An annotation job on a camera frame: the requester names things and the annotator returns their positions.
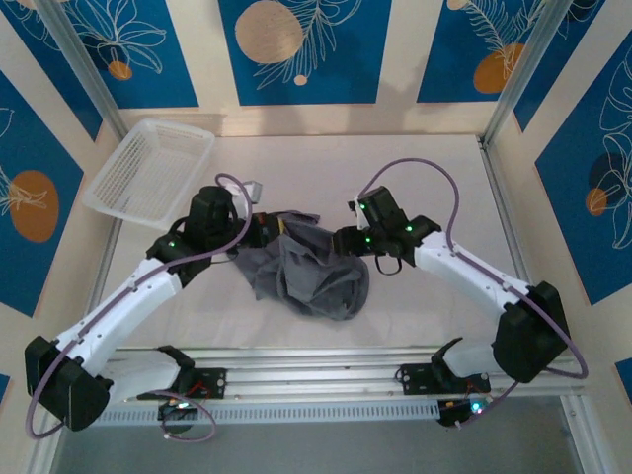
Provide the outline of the aluminium table side rail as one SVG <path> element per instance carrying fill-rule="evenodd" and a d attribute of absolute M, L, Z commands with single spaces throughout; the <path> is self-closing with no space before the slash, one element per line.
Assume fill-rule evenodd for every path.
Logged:
<path fill-rule="evenodd" d="M 489 146 L 484 142 L 483 137 L 478 137 L 477 141 L 497 212 L 501 220 L 505 239 L 509 247 L 513 268 L 518 277 L 528 280 L 530 279 L 529 270 L 525 263 L 516 229 L 514 227 L 513 215 L 508 197 L 506 196 L 501 173 L 494 161 L 494 156 L 491 153 Z"/>
<path fill-rule="evenodd" d="M 88 312 L 91 312 L 93 309 L 95 309 L 102 299 L 111 263 L 116 250 L 116 245 L 119 239 L 121 227 L 122 221 L 118 218 L 115 218 L 108 232 L 105 247 L 97 268 L 94 285 L 90 293 L 90 298 L 88 299 Z"/>

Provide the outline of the aluminium frame bar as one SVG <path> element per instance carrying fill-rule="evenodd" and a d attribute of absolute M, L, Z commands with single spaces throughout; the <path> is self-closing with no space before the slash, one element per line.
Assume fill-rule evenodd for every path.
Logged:
<path fill-rule="evenodd" d="M 605 474 L 587 406 L 580 395 L 562 395 L 560 402 L 583 474 Z"/>
<path fill-rule="evenodd" d="M 62 431 L 35 443 L 23 474 L 50 474 Z"/>

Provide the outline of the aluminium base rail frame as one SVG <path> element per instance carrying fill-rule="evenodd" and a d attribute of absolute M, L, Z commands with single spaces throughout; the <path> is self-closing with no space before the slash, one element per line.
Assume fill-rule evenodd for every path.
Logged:
<path fill-rule="evenodd" d="M 90 389 L 118 404 L 149 399 L 167 390 L 182 370 L 225 368 L 227 400 L 280 403 L 382 400 L 404 396 L 447 399 L 450 395 L 405 395 L 395 378 L 402 364 L 429 363 L 431 348 L 116 350 L 95 373 L 85 355 L 69 355 L 52 383 L 69 376 L 73 389 Z"/>

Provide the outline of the aluminium corner post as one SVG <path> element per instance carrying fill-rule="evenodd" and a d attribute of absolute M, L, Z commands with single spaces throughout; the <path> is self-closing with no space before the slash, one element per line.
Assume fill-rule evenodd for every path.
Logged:
<path fill-rule="evenodd" d="M 44 25 L 113 136 L 122 141 L 128 134 L 119 108 L 106 83 L 80 40 L 62 6 L 56 0 L 34 0 Z"/>
<path fill-rule="evenodd" d="M 514 107 L 522 96 L 534 71 L 539 65 L 550 42 L 573 0 L 545 0 L 543 12 L 534 25 L 513 73 L 508 79 L 505 89 L 500 94 L 491 118 L 479 136 L 479 144 L 483 151 L 488 151 L 500 134 L 505 122 L 514 111 Z"/>

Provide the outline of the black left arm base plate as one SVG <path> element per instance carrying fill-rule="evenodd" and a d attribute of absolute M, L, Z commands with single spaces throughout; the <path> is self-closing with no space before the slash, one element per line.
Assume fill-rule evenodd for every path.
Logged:
<path fill-rule="evenodd" d="M 226 375 L 225 368 L 204 367 L 182 370 L 168 391 L 196 401 L 221 400 L 224 398 L 227 385 Z"/>

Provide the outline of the grey t-shirt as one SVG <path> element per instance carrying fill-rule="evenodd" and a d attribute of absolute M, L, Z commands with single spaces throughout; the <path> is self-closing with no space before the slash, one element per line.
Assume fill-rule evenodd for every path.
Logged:
<path fill-rule="evenodd" d="M 333 233 L 320 216 L 296 210 L 275 212 L 279 236 L 263 248 L 229 252 L 258 300 L 280 302 L 298 315 L 353 319 L 369 294 L 370 274 L 359 257 L 334 253 Z"/>

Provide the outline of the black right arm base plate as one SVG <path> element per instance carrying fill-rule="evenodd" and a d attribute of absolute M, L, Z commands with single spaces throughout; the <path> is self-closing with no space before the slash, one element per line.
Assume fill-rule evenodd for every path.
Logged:
<path fill-rule="evenodd" d="M 481 374 L 460 378 L 432 363 L 402 364 L 395 378 L 405 395 L 465 395 L 491 391 L 490 381 Z"/>

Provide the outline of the white plastic mesh basket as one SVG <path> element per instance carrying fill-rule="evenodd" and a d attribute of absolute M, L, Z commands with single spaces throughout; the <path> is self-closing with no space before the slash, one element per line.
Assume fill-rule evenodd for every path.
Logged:
<path fill-rule="evenodd" d="M 215 136 L 157 118 L 138 122 L 82 195 L 104 215 L 168 229 L 208 167 Z"/>

